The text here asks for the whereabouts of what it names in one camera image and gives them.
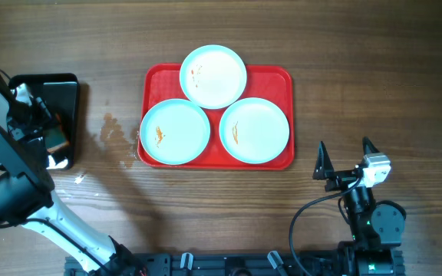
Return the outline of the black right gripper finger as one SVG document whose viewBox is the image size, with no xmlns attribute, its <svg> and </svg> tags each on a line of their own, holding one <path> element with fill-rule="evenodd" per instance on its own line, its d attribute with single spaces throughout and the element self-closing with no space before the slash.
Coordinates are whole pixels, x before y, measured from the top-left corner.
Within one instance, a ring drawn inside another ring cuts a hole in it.
<svg viewBox="0 0 442 276">
<path fill-rule="evenodd" d="M 325 144 L 321 141 L 318 146 L 318 155 L 312 178 L 315 180 L 330 179 L 334 176 L 334 172 Z"/>
<path fill-rule="evenodd" d="M 379 150 L 375 147 L 375 145 L 371 142 L 371 140 L 367 136 L 363 137 L 362 146 L 365 155 L 379 153 Z"/>
</svg>

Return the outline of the orange green sponge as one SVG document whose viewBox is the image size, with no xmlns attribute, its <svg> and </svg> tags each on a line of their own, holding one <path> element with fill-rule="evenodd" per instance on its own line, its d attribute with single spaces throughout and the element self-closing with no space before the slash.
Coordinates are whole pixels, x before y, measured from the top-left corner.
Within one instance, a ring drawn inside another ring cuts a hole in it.
<svg viewBox="0 0 442 276">
<path fill-rule="evenodd" d="M 70 146 L 62 125 L 61 117 L 55 114 L 55 122 L 43 131 L 46 150 L 49 153 L 55 153 Z"/>
</svg>

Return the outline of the white plate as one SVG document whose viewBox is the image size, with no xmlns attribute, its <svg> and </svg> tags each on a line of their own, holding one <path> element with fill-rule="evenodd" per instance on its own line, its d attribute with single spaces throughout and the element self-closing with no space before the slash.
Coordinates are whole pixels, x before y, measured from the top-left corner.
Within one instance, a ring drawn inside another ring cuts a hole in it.
<svg viewBox="0 0 442 276">
<path fill-rule="evenodd" d="M 210 133 L 209 119 L 200 107 L 173 98 L 147 111 L 140 125 L 140 144 L 157 162 L 182 165 L 205 150 Z"/>
<path fill-rule="evenodd" d="M 219 121 L 219 138 L 227 153 L 248 164 L 267 163 L 289 142 L 289 122 L 273 102 L 249 97 L 229 106 Z"/>
<path fill-rule="evenodd" d="M 243 94 L 248 73 L 241 57 L 228 47 L 208 44 L 189 53 L 180 67 L 180 87 L 197 106 L 218 110 Z"/>
</svg>

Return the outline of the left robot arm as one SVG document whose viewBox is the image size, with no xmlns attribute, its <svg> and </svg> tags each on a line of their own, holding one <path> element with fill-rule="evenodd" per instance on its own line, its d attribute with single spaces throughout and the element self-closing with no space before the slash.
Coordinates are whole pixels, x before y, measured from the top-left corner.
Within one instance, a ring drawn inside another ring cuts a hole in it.
<svg viewBox="0 0 442 276">
<path fill-rule="evenodd" d="M 25 84 L 9 87 L 10 80 L 0 70 L 0 229 L 21 226 L 46 237 L 89 275 L 146 275 L 139 258 L 57 195 L 48 166 L 71 144 L 61 116 Z"/>
</svg>

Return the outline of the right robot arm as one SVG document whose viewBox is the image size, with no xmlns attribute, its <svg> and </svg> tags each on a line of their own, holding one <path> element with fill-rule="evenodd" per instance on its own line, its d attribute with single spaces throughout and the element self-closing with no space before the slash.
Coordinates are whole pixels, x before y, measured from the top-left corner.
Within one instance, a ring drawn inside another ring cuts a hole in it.
<svg viewBox="0 0 442 276">
<path fill-rule="evenodd" d="M 383 183 L 391 161 L 365 137 L 364 156 L 353 169 L 336 171 L 324 143 L 318 147 L 313 178 L 325 180 L 327 192 L 343 192 L 339 207 L 350 226 L 352 240 L 334 251 L 317 253 L 307 264 L 317 275 L 404 275 L 404 257 L 397 248 L 407 213 L 389 200 L 376 201 L 372 188 Z"/>
</svg>

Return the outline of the black rectangular water tray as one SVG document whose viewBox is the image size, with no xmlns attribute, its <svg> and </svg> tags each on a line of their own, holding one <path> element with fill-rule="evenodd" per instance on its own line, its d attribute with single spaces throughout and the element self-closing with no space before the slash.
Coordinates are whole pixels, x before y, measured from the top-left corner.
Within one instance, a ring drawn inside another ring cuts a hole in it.
<svg viewBox="0 0 442 276">
<path fill-rule="evenodd" d="M 58 115 L 61 128 L 69 145 L 48 154 L 48 169 L 65 170 L 74 165 L 78 109 L 81 87 L 77 77 L 62 74 L 20 74 L 9 81 L 9 88 L 16 89 L 25 84 L 29 93 L 40 97 L 51 113 Z"/>
</svg>

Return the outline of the red plastic tray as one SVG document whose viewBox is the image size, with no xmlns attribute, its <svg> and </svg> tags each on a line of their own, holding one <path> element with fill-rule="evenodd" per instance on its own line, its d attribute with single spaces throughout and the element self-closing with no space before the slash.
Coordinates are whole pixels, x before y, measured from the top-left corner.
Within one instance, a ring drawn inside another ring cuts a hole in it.
<svg viewBox="0 0 442 276">
<path fill-rule="evenodd" d="M 180 87 L 180 67 L 178 63 L 163 63 L 148 70 L 144 80 L 142 117 L 161 101 L 186 97 Z M 211 135 L 205 150 L 193 161 L 175 165 L 176 169 L 284 170 L 291 165 L 295 158 L 292 77 L 285 68 L 275 65 L 248 65 L 246 70 L 247 84 L 241 98 L 263 98 L 281 109 L 289 122 L 289 141 L 285 149 L 267 163 L 243 163 L 226 152 L 219 138 L 219 122 L 224 110 L 206 110 Z"/>
</svg>

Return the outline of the white plate top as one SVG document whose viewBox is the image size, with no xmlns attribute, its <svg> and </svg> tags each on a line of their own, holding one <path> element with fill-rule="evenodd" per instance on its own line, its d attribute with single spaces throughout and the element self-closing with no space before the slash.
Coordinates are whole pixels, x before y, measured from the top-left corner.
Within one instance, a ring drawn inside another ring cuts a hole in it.
<svg viewBox="0 0 442 276">
<path fill-rule="evenodd" d="M 243 94 L 248 73 L 241 57 L 228 47 L 208 44 L 189 53 L 180 67 L 180 87 L 197 106 L 218 110 Z"/>
</svg>

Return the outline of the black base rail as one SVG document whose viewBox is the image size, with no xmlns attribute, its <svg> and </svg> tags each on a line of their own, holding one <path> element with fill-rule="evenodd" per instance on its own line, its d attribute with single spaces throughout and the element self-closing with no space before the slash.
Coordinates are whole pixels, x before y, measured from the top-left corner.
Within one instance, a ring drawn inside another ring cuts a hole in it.
<svg viewBox="0 0 442 276">
<path fill-rule="evenodd" d="M 291 254 L 280 254 L 274 265 L 265 254 L 181 255 L 137 254 L 149 275 L 160 276 L 230 276 L 230 275 L 303 275 Z M 299 262 L 310 275 L 392 275 L 405 276 L 401 251 L 306 251 Z"/>
</svg>

